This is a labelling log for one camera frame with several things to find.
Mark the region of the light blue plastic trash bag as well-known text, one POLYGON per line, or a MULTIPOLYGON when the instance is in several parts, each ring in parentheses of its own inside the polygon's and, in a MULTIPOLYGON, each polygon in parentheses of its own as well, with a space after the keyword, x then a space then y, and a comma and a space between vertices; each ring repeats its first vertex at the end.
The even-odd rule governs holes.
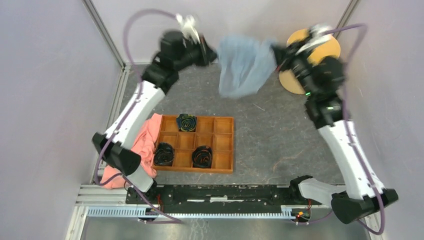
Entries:
POLYGON ((277 68, 275 39, 258 40, 245 35, 225 36, 218 45, 221 68, 218 93, 239 99, 256 94, 277 68))

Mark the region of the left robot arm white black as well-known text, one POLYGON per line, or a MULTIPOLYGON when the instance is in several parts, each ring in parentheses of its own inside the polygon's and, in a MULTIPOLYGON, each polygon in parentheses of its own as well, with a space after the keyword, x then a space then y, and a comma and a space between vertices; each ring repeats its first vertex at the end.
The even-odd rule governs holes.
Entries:
POLYGON ((142 166, 142 157, 131 151, 131 147, 151 111, 179 79, 179 72, 191 66, 206 67, 216 58, 216 52, 201 33, 169 30, 162 35, 159 51, 139 74, 137 88, 123 112, 105 133, 96 132, 92 137, 99 154, 96 166, 105 161, 118 171, 104 181, 100 181, 96 173, 96 185, 103 187, 122 177, 139 189, 137 196, 145 204, 156 200, 157 190, 152 187, 154 178, 142 166))

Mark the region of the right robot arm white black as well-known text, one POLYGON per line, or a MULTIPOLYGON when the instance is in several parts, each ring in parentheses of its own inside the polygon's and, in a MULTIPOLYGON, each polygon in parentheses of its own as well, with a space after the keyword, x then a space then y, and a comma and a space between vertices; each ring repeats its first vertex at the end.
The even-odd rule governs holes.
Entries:
POLYGON ((344 84, 344 65, 332 56, 317 65, 309 62, 308 52, 300 52, 301 42, 288 47, 272 45, 277 69, 290 70, 306 94, 305 111, 327 143, 341 171, 344 186, 318 181, 310 175, 291 180, 289 199, 302 204, 307 199, 330 207, 344 224, 350 224, 398 200, 397 192, 386 188, 368 163, 355 136, 346 102, 337 91, 344 84))

